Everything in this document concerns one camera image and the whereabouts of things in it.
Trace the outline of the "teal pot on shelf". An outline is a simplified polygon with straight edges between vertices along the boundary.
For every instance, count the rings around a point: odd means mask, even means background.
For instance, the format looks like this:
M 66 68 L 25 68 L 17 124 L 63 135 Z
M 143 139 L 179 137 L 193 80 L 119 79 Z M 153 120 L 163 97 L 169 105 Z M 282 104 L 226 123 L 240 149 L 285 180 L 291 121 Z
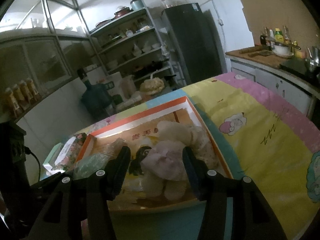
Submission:
M 144 8 L 144 3 L 142 0 L 131 0 L 130 5 L 133 11 L 137 11 Z

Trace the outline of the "yellow white plush doll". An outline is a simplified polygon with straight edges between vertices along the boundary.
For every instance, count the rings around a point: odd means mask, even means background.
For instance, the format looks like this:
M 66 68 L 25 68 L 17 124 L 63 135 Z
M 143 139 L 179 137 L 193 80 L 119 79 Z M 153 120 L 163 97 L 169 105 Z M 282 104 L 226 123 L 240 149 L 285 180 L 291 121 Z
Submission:
M 150 150 L 159 142 L 156 136 L 147 135 L 136 143 L 137 150 L 134 158 L 129 165 L 129 174 L 133 176 L 142 176 L 144 172 L 141 167 L 141 162 L 147 157 Z

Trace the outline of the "metal storage shelf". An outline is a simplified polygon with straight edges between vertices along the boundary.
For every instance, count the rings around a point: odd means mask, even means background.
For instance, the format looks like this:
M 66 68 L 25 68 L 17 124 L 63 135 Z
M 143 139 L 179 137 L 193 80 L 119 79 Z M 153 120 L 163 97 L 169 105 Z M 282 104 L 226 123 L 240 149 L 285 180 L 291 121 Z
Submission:
M 162 80 L 162 93 L 185 86 L 175 51 L 146 5 L 120 8 L 114 18 L 98 23 L 89 34 L 108 74 L 130 78 L 136 89 L 151 79 Z

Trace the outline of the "mint green tissue box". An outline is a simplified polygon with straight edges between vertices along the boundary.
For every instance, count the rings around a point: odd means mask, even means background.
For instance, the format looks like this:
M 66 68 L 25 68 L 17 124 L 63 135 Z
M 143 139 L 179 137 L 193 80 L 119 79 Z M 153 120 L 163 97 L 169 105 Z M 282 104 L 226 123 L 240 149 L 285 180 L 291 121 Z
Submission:
M 52 150 L 50 151 L 50 153 L 48 154 L 48 156 L 46 157 L 45 161 L 43 162 L 42 166 L 47 170 L 47 171 L 51 171 L 54 167 L 54 163 L 58 157 L 58 155 L 60 154 L 62 148 L 63 148 L 64 144 L 63 143 L 58 143 L 56 144 Z

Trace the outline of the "glass jar on fridge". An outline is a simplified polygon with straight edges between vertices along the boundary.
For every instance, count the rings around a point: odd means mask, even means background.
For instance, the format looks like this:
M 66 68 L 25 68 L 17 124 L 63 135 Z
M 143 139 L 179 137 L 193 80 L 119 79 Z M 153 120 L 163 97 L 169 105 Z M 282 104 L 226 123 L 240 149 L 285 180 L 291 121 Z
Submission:
M 165 9 L 171 8 L 171 7 L 174 6 L 172 0 L 160 0 L 160 1 L 161 1 L 161 3 L 163 4 L 163 7 L 164 7 Z

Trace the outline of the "orange cardboard box tray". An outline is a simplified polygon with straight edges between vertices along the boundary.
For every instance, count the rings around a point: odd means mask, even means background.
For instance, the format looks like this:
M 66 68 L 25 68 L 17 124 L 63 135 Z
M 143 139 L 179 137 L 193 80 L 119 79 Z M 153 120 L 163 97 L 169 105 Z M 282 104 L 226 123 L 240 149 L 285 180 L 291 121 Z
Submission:
M 152 213 L 197 204 L 183 165 L 188 146 L 195 157 L 231 178 L 231 171 L 208 126 L 186 97 L 163 103 L 90 133 L 76 160 L 74 175 L 87 178 L 131 151 L 120 193 L 108 203 L 114 213 Z

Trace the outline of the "kitchen counter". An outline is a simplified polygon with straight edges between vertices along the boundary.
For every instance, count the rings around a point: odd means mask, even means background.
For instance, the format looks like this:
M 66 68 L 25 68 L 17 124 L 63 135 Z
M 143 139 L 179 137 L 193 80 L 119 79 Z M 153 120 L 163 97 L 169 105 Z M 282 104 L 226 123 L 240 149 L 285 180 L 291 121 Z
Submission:
M 319 88 L 281 69 L 285 59 L 276 55 L 249 57 L 240 50 L 228 51 L 225 57 L 231 72 L 266 87 L 312 119 L 319 102 Z

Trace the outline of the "dark grey refrigerator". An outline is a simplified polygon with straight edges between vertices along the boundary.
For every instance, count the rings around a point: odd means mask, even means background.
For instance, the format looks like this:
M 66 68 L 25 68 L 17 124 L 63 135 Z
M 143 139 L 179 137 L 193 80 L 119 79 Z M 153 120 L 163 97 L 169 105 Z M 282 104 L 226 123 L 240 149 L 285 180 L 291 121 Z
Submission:
M 222 73 L 216 42 L 198 3 L 164 9 L 162 21 L 177 51 L 187 85 Z

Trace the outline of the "white bowl on counter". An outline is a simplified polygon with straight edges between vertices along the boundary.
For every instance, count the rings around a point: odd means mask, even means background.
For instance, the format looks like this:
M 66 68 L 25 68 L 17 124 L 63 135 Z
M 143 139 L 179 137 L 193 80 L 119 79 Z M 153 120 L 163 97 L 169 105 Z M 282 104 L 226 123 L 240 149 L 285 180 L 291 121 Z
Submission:
M 291 50 L 291 47 L 287 46 L 286 44 L 275 42 L 273 49 L 273 53 L 276 54 L 279 57 L 289 59 L 293 57 L 294 53 Z

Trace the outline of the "pink plush bear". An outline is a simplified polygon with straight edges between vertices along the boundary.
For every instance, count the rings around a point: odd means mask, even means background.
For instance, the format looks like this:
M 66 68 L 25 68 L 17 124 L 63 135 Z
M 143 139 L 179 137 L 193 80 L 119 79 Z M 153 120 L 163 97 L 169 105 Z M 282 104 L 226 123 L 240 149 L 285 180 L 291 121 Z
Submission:
M 182 160 L 184 148 L 180 141 L 160 141 L 141 162 L 142 187 L 148 198 L 163 194 L 168 201 L 175 202 L 184 196 L 189 186 Z

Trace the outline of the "green patterned wipes pack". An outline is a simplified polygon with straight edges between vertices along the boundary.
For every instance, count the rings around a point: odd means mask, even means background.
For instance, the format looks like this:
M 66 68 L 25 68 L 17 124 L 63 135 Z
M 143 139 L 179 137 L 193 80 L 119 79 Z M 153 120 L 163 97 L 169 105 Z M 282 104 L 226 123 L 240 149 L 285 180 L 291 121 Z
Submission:
M 95 172 L 103 170 L 107 163 L 114 158 L 112 155 L 96 153 L 81 159 L 75 165 L 73 179 L 79 180 L 90 177 Z

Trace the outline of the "amber jars on sill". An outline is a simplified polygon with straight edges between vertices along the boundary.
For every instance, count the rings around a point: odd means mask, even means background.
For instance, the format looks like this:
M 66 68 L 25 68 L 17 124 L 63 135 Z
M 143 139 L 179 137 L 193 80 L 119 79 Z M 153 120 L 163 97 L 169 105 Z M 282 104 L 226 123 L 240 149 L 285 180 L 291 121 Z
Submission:
M 22 116 L 42 99 L 33 79 L 29 77 L 25 80 L 20 80 L 11 88 L 7 87 L 4 91 L 4 95 L 7 106 L 9 107 L 10 115 L 13 119 Z

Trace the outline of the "condiment bottles group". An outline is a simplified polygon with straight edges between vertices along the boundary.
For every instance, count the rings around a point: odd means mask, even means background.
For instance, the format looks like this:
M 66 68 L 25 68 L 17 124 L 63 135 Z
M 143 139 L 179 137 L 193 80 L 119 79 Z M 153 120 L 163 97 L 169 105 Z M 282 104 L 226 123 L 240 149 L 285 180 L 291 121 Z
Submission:
M 285 39 L 282 31 L 276 28 L 275 31 L 264 27 L 264 31 L 260 34 L 260 44 L 275 49 L 276 47 L 285 47 L 301 50 L 300 46 L 295 45 L 290 39 Z

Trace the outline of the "floral tissue pack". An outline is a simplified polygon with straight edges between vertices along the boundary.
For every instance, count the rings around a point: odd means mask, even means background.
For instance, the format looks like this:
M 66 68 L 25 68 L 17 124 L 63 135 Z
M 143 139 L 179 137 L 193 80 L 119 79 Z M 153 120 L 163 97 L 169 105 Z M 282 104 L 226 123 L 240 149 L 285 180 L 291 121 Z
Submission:
M 64 144 L 54 161 L 51 174 L 66 172 L 74 165 L 86 138 L 86 133 L 78 133 Z

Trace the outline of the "cardboard wall panels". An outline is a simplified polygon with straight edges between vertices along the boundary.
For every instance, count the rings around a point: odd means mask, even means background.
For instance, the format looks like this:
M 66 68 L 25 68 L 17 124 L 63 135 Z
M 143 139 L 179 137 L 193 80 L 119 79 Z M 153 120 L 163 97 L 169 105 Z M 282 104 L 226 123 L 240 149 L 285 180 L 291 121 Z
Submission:
M 241 0 L 244 16 L 255 44 L 264 28 L 289 30 L 302 50 L 319 46 L 319 27 L 301 0 Z

